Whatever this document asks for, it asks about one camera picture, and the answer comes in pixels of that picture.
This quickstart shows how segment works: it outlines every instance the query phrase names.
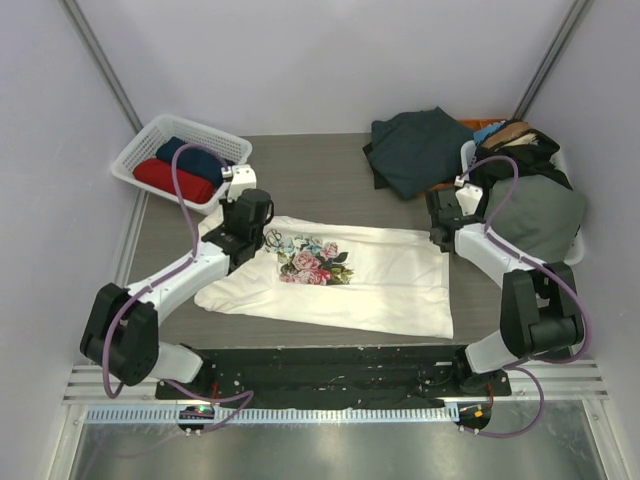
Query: light blue cloth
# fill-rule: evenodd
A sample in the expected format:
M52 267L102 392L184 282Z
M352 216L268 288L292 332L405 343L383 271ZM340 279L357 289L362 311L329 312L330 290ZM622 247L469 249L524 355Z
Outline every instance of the light blue cloth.
M473 141L476 145L480 145L484 142L484 139L491 135L493 132L497 131L505 120L501 122L492 123L491 125L487 125L482 130L478 130L477 132L473 132Z

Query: white cloth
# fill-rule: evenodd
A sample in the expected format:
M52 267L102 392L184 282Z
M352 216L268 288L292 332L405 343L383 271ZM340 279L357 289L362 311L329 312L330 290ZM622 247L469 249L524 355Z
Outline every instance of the white cloth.
M200 224L200 234L220 222L220 213L213 213ZM273 248L261 249L231 275L200 290L195 303L209 311L230 314L402 335L453 337L449 258L429 241L427 232L324 225L275 217L265 229L272 245L274 231L281 235L275 237L281 239L280 254L267 251ZM312 247L307 248L316 257L305 253L306 264L294 261L300 248L309 242ZM323 246L328 250L320 251ZM342 253L345 257L344 252L347 255L342 263L331 264L342 260L336 255ZM318 266L325 260L323 255L334 258ZM303 270L296 274L294 265ZM294 276L282 275L283 266ZM318 270L304 270L310 267ZM318 276L320 269L324 272ZM329 279L331 272L335 276ZM281 279L292 281L294 277L317 282L329 279L329 285L300 285Z

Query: metal pole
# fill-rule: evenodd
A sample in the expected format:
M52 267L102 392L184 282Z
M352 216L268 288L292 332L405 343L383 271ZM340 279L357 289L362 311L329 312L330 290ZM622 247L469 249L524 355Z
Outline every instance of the metal pole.
M111 90L113 95L116 97L116 100L120 105L122 112L127 117L127 120L129 121L133 129L136 132L139 132L140 130L142 130L142 122L140 121L140 117L138 117L138 114L136 113L135 108L133 108L129 97L124 91L124 88L122 88L120 80L118 80L116 73L111 67L109 60L102 50L100 42L93 33L93 30L91 29L87 18L84 16L82 9L80 8L76 0L59 1L62 9L69 17L71 24L80 36L82 43L84 43L84 46L87 48L87 51L93 59L96 67L98 67L100 74L104 78L105 82L107 82L107 85L109 86L109 89Z
M529 112L531 105L540 93L542 85L556 65L560 54L569 44L573 33L576 31L580 22L585 17L589 7L593 4L593 0L574 0L573 5L569 8L567 15L562 21L562 25L558 29L551 45L549 46L542 62L538 66L538 70L531 79L526 92L522 96L515 113L514 118L524 118Z

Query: folded navy towel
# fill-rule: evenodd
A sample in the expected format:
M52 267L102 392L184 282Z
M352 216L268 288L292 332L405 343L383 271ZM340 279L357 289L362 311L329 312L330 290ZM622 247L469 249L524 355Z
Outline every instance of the folded navy towel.
M171 137L171 140L158 148L156 157L171 164L176 150L183 145L186 145L186 142L178 137ZM210 181L216 188L222 185L222 164L209 152L198 148L189 148L180 154L177 167L184 172Z

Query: reflective floor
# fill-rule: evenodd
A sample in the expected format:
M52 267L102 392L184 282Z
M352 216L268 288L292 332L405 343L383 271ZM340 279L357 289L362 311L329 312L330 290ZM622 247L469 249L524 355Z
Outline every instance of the reflective floor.
M536 402L498 403L487 430L512 431ZM201 438L170 425L87 425L73 480L605 479L581 402L548 402L529 433L501 440L450 423L227 427Z

